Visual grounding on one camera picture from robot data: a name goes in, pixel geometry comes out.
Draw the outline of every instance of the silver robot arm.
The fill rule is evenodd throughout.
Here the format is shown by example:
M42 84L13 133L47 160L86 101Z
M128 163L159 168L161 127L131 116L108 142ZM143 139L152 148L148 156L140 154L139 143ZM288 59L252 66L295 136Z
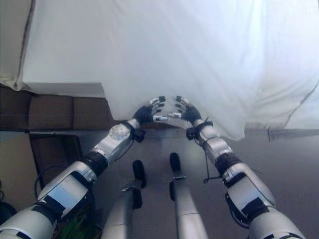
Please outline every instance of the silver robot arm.
M142 106L134 117L112 127L89 154L66 168L40 192L37 203L24 209L0 225L0 239L50 239L57 222L77 211L86 201L89 188L97 177L119 159L132 140L141 142L140 125L166 121L155 116L164 106L164 97L157 97Z
M262 180L238 159L220 137L212 122L203 121L196 108L185 98L177 97L178 113L171 118L190 121L188 139L195 139L215 165L227 187L226 202L233 218L249 228L249 239L304 239L294 223L276 209L273 194Z

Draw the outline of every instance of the couch cushion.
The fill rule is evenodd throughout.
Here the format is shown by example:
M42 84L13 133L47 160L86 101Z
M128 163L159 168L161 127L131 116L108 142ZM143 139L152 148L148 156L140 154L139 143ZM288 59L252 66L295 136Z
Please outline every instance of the couch cushion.
M73 99L69 96L33 96L29 108L29 129L70 129Z
M105 98L74 98L74 129L110 129L113 125Z
M0 87L0 128L24 130L28 127L28 110L32 93Z

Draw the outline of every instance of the wire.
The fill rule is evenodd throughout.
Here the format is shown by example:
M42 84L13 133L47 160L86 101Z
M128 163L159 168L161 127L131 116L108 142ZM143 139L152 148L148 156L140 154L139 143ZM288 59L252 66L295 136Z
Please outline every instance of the wire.
M33 184L33 193L34 193L34 196L35 196L35 199L37 200L38 199L38 192L36 190L36 186L38 184L38 181L40 179L40 177L46 172L48 171L49 169L52 169L52 168L65 168L63 166L60 166L60 165L53 165L53 166L50 166L50 167L47 167L45 168L35 179L34 181L34 184Z
M122 157L124 156L124 154L126 154L127 151L129 151L129 149L132 147L133 143L134 143L134 140L132 140L132 143L131 143L130 146L127 148L127 150L125 150L125 152L122 153L122 155L121 155L120 157L118 157L116 160L119 160L120 158L122 158Z
M208 181L209 180L213 180L213 179L219 179L219 178L222 178L222 176L221 175L219 175L219 176L215 176L215 177L210 177L209 176L209 169L208 169L208 159L207 159L207 153L206 153L206 150L204 150L205 151L205 160L206 160L206 170L207 170L207 178L205 178L204 180L203 180L203 183L208 183Z
M234 215L234 212L231 210L231 208L229 207L229 212L230 212L230 215L231 217L234 219L234 221L239 225L241 226L242 228L245 228L245 229L249 229L249 225L246 224L246 223L242 223L241 221L239 221L236 216Z

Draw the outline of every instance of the white sheet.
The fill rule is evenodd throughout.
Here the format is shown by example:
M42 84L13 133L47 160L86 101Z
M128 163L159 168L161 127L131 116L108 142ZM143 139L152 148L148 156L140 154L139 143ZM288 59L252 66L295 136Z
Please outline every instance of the white sheet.
M289 20L277 21L287 9L274 0L38 1L23 81L48 84L46 93L55 84L102 83L116 120L149 98L183 95L240 139L248 118L284 125L319 75L315 54L308 58L319 42L310 31L317 1L280 4L289 2ZM266 15L269 5L276 11Z

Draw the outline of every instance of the robot fingertip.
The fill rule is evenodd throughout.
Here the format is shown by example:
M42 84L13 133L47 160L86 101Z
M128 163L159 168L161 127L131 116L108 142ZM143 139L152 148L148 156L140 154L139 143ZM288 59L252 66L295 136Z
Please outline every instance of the robot fingertip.
M165 96L159 96L159 101L160 101L160 102L166 101Z

